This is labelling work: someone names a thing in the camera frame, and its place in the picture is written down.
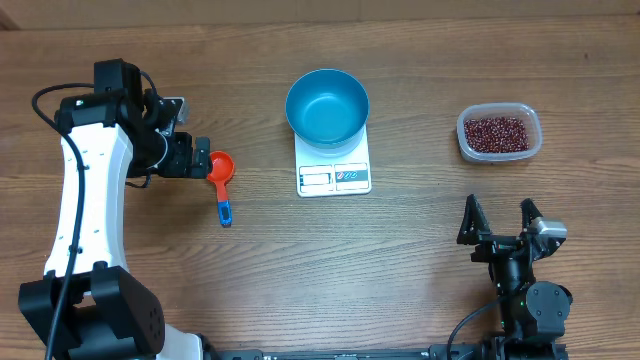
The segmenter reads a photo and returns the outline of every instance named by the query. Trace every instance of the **red beans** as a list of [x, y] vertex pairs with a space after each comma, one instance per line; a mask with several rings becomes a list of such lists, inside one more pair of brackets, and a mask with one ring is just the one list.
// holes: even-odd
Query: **red beans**
[[471, 119], [464, 122], [469, 147], [480, 153], [510, 153], [529, 150], [529, 137], [522, 120], [514, 117]]

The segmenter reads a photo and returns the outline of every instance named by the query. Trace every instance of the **blue bowl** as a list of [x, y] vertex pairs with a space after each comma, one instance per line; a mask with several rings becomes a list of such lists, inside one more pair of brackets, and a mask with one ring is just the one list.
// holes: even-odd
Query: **blue bowl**
[[350, 74], [319, 69], [293, 84], [285, 112], [293, 131], [307, 143], [336, 148], [361, 134], [369, 117], [369, 97]]

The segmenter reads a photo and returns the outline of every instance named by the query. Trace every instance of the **wooden table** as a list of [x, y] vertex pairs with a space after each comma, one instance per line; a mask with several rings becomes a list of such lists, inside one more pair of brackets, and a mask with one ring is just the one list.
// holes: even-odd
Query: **wooden table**
[[[185, 130], [237, 164], [230, 229], [218, 225], [205, 181], [154, 178], [127, 190], [128, 263], [169, 323], [220, 349], [443, 343], [495, 298], [486, 266], [455, 243], [465, 197], [476, 193], [505, 235], [518, 233], [519, 202], [532, 197], [569, 228], [534, 267], [574, 294], [562, 339], [572, 359], [637, 359], [639, 44], [637, 16], [0, 33], [0, 357], [43, 349], [17, 294], [50, 253], [63, 163], [31, 96], [90, 81], [93, 62], [122, 57], [161, 95], [187, 97]], [[296, 194], [284, 99], [322, 67], [353, 73], [369, 92], [369, 195]], [[42, 106], [53, 114], [72, 93]], [[459, 113], [498, 101], [539, 112], [542, 151], [524, 163], [465, 163]], [[485, 316], [458, 340], [497, 323]]]

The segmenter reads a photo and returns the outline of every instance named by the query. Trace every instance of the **white kitchen scale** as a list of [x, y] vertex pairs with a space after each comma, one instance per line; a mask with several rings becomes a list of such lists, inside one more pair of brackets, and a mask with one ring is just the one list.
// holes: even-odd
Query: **white kitchen scale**
[[298, 195], [368, 194], [371, 191], [371, 163], [366, 127], [362, 132], [360, 142], [351, 142], [330, 153], [309, 145], [294, 134]]

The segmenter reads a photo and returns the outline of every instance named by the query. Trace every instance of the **red spoon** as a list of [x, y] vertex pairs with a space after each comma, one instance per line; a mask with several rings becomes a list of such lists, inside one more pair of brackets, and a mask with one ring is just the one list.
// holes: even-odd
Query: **red spoon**
[[214, 151], [209, 154], [209, 157], [211, 158], [213, 167], [209, 175], [207, 175], [207, 180], [211, 181], [216, 186], [220, 225], [223, 227], [229, 227], [231, 226], [232, 220], [231, 204], [229, 203], [229, 196], [227, 195], [227, 188], [225, 185], [233, 177], [235, 164], [233, 163], [231, 156], [222, 151]]

